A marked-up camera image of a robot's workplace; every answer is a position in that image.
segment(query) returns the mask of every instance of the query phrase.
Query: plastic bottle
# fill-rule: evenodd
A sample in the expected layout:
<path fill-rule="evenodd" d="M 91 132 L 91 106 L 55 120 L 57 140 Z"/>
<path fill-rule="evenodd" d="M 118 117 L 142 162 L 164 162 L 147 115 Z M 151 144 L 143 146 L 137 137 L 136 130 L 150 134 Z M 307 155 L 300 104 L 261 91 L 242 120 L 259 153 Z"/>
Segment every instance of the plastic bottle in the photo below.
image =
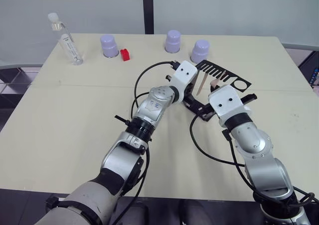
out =
<path fill-rule="evenodd" d="M 52 22 L 52 30 L 58 37 L 58 41 L 63 48 L 65 54 L 72 61 L 73 65 L 80 65 L 83 59 L 74 45 L 74 40 L 66 28 L 65 24 L 60 21 L 55 12 L 48 14 L 49 20 Z"/>

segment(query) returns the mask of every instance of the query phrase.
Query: beige table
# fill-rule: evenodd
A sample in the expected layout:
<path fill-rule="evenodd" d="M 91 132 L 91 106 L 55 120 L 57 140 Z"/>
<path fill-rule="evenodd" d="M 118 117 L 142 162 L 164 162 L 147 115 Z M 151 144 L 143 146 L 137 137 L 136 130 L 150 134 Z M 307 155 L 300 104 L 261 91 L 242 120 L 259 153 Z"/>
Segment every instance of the beige table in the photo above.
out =
<path fill-rule="evenodd" d="M 271 136 L 274 155 L 286 165 L 293 184 L 319 194 L 319 102 L 276 38 L 183 36 L 181 51 L 168 54 L 162 48 L 164 35 L 115 35 L 119 47 L 131 52 L 132 59 L 122 62 L 101 55 L 99 36 L 75 34 L 86 60 L 81 66 L 68 65 L 59 47 L 49 56 L 0 133 L 1 188 L 70 193 L 94 178 L 125 129 L 113 117 L 129 116 L 138 74 L 159 61 L 187 59 L 194 41 L 205 38 L 212 44 L 209 60 L 253 83 L 248 93 L 258 99 L 250 103 L 252 119 Z M 165 85 L 165 75 L 172 73 L 165 65 L 153 69 L 139 91 Z M 205 88 L 198 97 L 202 102 L 209 93 Z M 233 166 L 196 150 L 188 132 L 192 118 L 183 105 L 164 114 L 150 143 L 151 163 L 141 195 L 252 200 Z M 194 125 L 206 151 L 231 160 L 221 130 L 216 117 Z"/>

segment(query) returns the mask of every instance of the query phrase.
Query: metal arm segment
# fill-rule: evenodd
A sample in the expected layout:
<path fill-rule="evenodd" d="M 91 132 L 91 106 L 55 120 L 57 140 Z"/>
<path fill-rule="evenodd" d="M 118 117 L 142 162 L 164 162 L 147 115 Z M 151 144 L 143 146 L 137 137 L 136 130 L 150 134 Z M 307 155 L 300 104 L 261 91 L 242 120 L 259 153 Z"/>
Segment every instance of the metal arm segment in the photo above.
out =
<path fill-rule="evenodd" d="M 36 225 L 106 225 L 118 198 L 137 182 L 151 135 L 164 111 L 183 99 L 186 86 L 197 69 L 184 61 L 169 86 L 152 88 L 132 121 L 104 157 L 100 174 L 82 184 L 62 202 L 53 201 L 51 210 Z"/>
<path fill-rule="evenodd" d="M 245 160 L 247 177 L 256 190 L 285 204 L 297 203 L 286 168 L 272 155 L 270 137 L 250 119 L 250 109 L 242 104 L 235 89 L 223 86 L 212 92 L 208 100 L 219 117 L 219 124 L 226 127 L 235 139 L 235 147 Z M 282 205 L 263 199 L 257 202 L 261 203 L 264 215 L 273 224 L 310 224 L 303 207 L 282 208 Z"/>

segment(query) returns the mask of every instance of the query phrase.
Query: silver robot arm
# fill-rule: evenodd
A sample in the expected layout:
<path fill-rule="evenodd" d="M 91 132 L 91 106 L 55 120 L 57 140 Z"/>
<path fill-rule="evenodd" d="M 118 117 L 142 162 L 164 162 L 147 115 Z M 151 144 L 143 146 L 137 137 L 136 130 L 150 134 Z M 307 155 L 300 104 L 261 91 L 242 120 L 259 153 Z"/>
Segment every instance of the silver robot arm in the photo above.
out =
<path fill-rule="evenodd" d="M 51 210 L 36 225 L 106 225 L 118 198 L 137 182 L 151 135 L 164 111 L 181 102 L 186 86 L 197 69 L 187 61 L 180 64 L 168 86 L 152 88 L 132 121 L 128 122 L 104 157 L 99 175 L 78 187 L 64 201 L 47 201 Z"/>
<path fill-rule="evenodd" d="M 273 157 L 270 137 L 250 119 L 250 110 L 243 105 L 235 89 L 230 85 L 222 86 L 212 92 L 208 100 L 219 117 L 219 124 L 235 139 L 235 147 L 245 160 L 245 171 L 251 184 L 262 195 L 283 202 L 278 205 L 254 194 L 267 222 L 310 225 L 303 207 L 289 208 L 289 203 L 298 200 L 288 173 L 280 160 Z"/>

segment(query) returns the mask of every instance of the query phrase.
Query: bottle label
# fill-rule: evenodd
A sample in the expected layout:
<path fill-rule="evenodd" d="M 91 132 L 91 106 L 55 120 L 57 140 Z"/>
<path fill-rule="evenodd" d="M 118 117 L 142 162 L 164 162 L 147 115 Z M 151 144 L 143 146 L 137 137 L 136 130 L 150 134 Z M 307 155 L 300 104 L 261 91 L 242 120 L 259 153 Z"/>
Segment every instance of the bottle label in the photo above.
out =
<path fill-rule="evenodd" d="M 72 61 L 74 62 L 79 62 L 81 61 L 81 56 L 79 55 L 78 51 L 76 50 L 76 47 L 74 46 L 70 36 L 68 34 L 63 34 L 61 36 L 61 44 L 64 47 L 64 50 L 66 51 L 66 53 L 68 54 L 68 56 L 70 57 L 70 59 L 72 59 Z"/>

